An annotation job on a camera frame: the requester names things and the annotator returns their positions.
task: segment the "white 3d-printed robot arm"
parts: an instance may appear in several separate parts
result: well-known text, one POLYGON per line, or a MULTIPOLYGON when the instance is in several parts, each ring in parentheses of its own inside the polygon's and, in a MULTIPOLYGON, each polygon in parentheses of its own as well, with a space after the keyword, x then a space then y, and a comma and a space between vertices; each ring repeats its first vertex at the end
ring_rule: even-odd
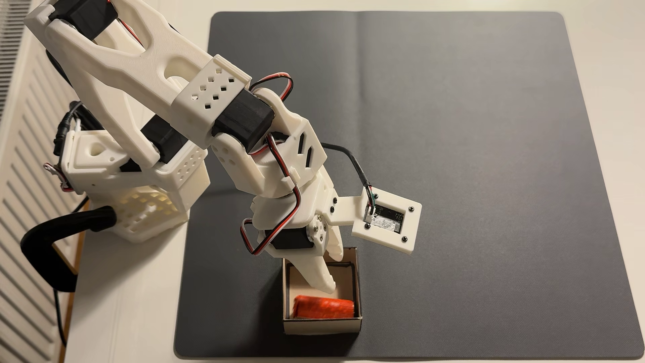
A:
POLYGON ((253 218, 243 225, 253 223, 259 230, 261 248, 253 251, 247 243, 249 251, 257 254, 263 248, 289 259, 313 287, 327 293, 335 289, 323 255, 342 258, 339 225, 353 225, 355 236, 412 252, 421 205, 384 191, 378 191, 377 203, 364 175, 362 196, 338 197, 323 166, 323 145, 307 119, 286 109, 286 96, 250 87, 248 74, 189 42, 143 0, 112 0, 141 46, 116 20, 93 43, 63 20, 50 21, 51 3, 45 1, 25 23, 60 58, 81 100, 106 128, 70 131, 62 168, 77 192, 115 208, 120 235, 141 241, 186 220, 185 212, 209 183, 203 149, 211 147, 235 186, 256 195, 253 218), (182 88, 172 76, 188 84, 182 88), (134 123, 123 91, 188 138, 171 160, 157 162, 160 154, 151 155, 141 132, 130 134, 134 123), (124 101, 109 104, 103 99, 107 94, 124 101), (112 109, 128 117, 113 117, 112 109), (97 155, 92 155, 94 145, 102 148, 97 155), (124 172, 129 158, 140 172, 124 172), (148 218, 147 228, 142 218, 148 218))

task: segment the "black mat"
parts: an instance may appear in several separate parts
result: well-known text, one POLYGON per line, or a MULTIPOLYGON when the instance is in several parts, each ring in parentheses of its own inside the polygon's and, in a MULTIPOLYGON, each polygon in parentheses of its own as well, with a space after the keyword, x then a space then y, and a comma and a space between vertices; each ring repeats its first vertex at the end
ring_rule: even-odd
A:
MULTIPOLYGON (((285 336, 280 260, 214 157, 188 227, 181 357, 633 358, 643 341, 564 21, 555 13, 219 13, 209 52, 423 204, 411 256, 359 247, 359 335, 285 336), (284 84, 276 81, 275 90, 284 84)), ((328 152, 341 195, 361 185, 328 152)))

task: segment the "red object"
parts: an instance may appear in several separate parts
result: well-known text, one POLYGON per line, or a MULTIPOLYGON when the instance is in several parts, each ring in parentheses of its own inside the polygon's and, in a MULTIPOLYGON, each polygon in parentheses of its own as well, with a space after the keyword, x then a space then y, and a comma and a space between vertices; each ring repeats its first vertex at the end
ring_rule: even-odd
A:
POLYGON ((338 319, 354 317, 354 302, 351 300, 298 295, 294 301, 294 318, 338 319))

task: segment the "black cable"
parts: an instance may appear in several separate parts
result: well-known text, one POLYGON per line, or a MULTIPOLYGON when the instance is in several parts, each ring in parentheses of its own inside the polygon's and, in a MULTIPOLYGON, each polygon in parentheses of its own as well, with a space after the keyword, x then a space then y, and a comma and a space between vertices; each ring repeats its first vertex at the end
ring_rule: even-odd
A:
MULTIPOLYGON (((83 206, 85 205, 85 203, 88 202, 88 200, 90 200, 90 197, 88 196, 83 198, 81 203, 76 208, 74 208, 72 213, 76 213, 80 211, 81 208, 83 208, 83 206)), ((67 339, 65 339, 65 332, 63 330, 63 319, 61 318, 61 303, 58 300, 58 290, 56 289, 54 289, 54 303, 56 305, 56 320, 58 324, 58 334, 61 336, 61 342, 63 343, 63 346, 67 347, 67 339)))
POLYGON ((84 130, 103 130, 103 126, 99 120, 94 117, 85 105, 80 106, 76 110, 75 116, 81 120, 81 126, 84 130))
POLYGON ((56 137, 54 138, 54 155, 60 156, 63 153, 63 145, 65 144, 65 136, 70 130, 70 124, 72 123, 72 116, 74 112, 82 105, 80 101, 74 101, 70 104, 70 110, 63 116, 63 119, 58 124, 58 130, 56 131, 56 137))
POLYGON ((56 319, 58 322, 58 334, 61 336, 61 342, 64 347, 67 347, 67 339, 65 339, 65 332, 63 331, 63 319, 61 318, 61 303, 58 301, 58 290, 54 289, 54 302, 56 304, 56 319))
POLYGON ((354 169, 356 169, 356 172, 358 173, 359 178, 361 179, 361 183, 363 184, 363 187, 365 187, 365 191, 367 192, 369 203, 370 203, 370 206, 372 207, 370 213, 374 213, 374 204, 375 204, 374 196, 373 196, 372 190, 370 189, 372 185, 367 180, 367 176, 365 175, 365 172, 362 170, 361 165, 359 164, 359 161, 356 160, 356 157, 354 156, 354 154, 352 154, 352 152, 349 151, 349 149, 347 149, 346 147, 342 147, 340 145, 334 145, 331 143, 321 143, 321 145, 325 149, 331 149, 331 150, 343 152, 345 153, 345 155, 347 155, 347 157, 349 157, 349 159, 352 161, 352 164, 354 165, 354 169))
POLYGON ((80 210, 81 210, 81 208, 83 208, 83 206, 85 205, 85 203, 87 203, 87 201, 88 201, 88 200, 90 200, 90 197, 86 196, 86 197, 81 201, 81 203, 80 203, 76 208, 74 208, 74 210, 72 211, 72 213, 76 213, 76 212, 80 211, 80 210))

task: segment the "small box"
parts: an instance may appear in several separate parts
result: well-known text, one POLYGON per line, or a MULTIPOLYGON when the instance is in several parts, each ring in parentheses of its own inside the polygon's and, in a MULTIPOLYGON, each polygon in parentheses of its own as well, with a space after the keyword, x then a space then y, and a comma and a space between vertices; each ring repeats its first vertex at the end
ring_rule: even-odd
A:
POLYGON ((324 260, 336 281, 333 293, 323 293, 309 286, 298 270, 283 259, 283 324, 285 334, 321 335, 358 333, 361 330, 361 295, 359 290, 359 265, 357 248, 344 249, 342 261, 336 262, 325 253, 324 260), (292 318, 293 300, 298 295, 340 298, 354 301, 353 318, 296 319, 292 318))

